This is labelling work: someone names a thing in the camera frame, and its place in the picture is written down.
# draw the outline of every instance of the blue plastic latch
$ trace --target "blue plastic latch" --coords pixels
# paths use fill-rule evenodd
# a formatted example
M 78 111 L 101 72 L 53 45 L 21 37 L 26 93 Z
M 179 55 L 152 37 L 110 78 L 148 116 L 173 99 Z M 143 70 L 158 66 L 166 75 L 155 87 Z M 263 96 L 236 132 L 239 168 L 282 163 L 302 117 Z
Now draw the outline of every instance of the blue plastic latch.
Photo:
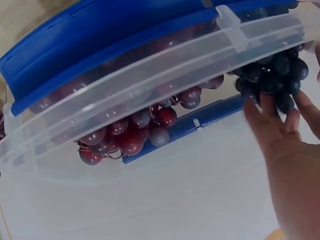
M 195 132 L 197 127 L 194 123 L 194 120 L 198 120 L 200 127 L 204 128 L 241 111 L 242 105 L 243 100 L 241 99 L 241 96 L 236 95 L 224 100 L 216 101 L 198 110 L 188 113 L 187 115 L 179 117 L 177 123 L 168 128 L 170 134 L 170 143 Z M 122 158 L 122 162 L 128 164 L 156 149 L 158 149 L 158 147 L 153 146 L 151 142 L 147 140 L 139 154 L 135 156 L 125 156 Z

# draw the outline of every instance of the clear plastic container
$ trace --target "clear plastic container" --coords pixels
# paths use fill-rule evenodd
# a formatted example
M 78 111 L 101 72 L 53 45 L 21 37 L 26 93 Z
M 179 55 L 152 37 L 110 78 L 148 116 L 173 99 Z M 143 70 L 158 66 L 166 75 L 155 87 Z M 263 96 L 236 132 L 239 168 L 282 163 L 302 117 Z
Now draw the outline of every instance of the clear plastic container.
M 231 5 L 215 9 L 217 19 L 163 36 L 90 69 L 19 116 L 13 116 L 11 104 L 6 104 L 1 170 L 77 184 L 126 175 L 126 166 L 118 162 L 85 165 L 74 141 L 211 78 L 313 41 L 320 32 L 320 12 L 312 3 L 260 17 L 252 16 L 252 10 L 234 12 Z

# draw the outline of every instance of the plastic storage box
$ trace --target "plastic storage box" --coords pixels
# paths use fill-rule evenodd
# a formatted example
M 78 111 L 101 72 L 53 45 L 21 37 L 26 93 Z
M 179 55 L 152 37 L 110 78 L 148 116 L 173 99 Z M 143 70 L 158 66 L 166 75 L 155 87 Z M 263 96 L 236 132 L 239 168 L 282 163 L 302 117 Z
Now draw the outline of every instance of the plastic storage box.
M 139 0 L 123 8 L 116 1 L 83 0 L 1 58 L 14 99 L 4 106 L 1 171 L 80 184 L 126 174 L 125 165 L 85 165 L 73 141 L 201 82 L 313 41 L 320 31 L 318 8 L 294 0 L 150 4 Z M 197 109 L 169 129 L 170 141 L 241 108 L 235 95 Z M 68 149 L 70 155 L 61 155 Z M 154 150 L 146 142 L 123 162 Z

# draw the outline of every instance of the blue lid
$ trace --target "blue lid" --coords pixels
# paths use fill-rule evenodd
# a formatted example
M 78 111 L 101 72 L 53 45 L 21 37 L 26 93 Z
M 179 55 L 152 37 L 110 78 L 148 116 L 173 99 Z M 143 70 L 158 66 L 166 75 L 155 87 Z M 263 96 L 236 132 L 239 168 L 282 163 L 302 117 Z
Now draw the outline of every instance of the blue lid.
M 0 59 L 0 72 L 19 102 L 99 50 L 151 26 L 205 9 L 201 0 L 83 0 L 6 53 Z

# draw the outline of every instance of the plastic container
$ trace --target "plastic container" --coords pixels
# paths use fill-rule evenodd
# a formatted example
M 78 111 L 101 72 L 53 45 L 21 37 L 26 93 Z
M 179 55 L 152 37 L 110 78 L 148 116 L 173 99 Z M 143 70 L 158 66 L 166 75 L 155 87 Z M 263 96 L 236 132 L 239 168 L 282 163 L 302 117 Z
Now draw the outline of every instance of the plastic container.
M 103 183 L 126 175 L 125 165 L 85 165 L 73 141 L 201 82 L 315 40 L 320 31 L 318 8 L 312 3 L 300 3 L 298 8 L 289 9 L 292 4 L 296 7 L 295 1 L 281 3 L 213 2 L 213 6 L 204 4 L 192 13 L 180 12 L 174 20 L 162 19 L 93 54 L 78 56 L 80 61 L 71 57 L 75 62 L 66 64 L 65 69 L 62 65 L 55 69 L 56 75 L 53 71 L 38 75 L 39 85 L 24 92 L 17 90 L 19 84 L 27 84 L 23 74 L 8 74 L 5 63 L 23 53 L 24 45 L 37 36 L 32 33 L 0 61 L 15 99 L 4 108 L 7 136 L 0 142 L 1 171 L 77 184 Z M 42 27 L 50 30 L 49 23 Z M 34 64 L 29 73 L 23 73 L 30 74 L 39 66 Z M 237 95 L 181 117 L 169 130 L 171 142 L 240 111 L 241 106 Z M 155 149 L 146 143 L 140 154 L 124 157 L 123 162 Z

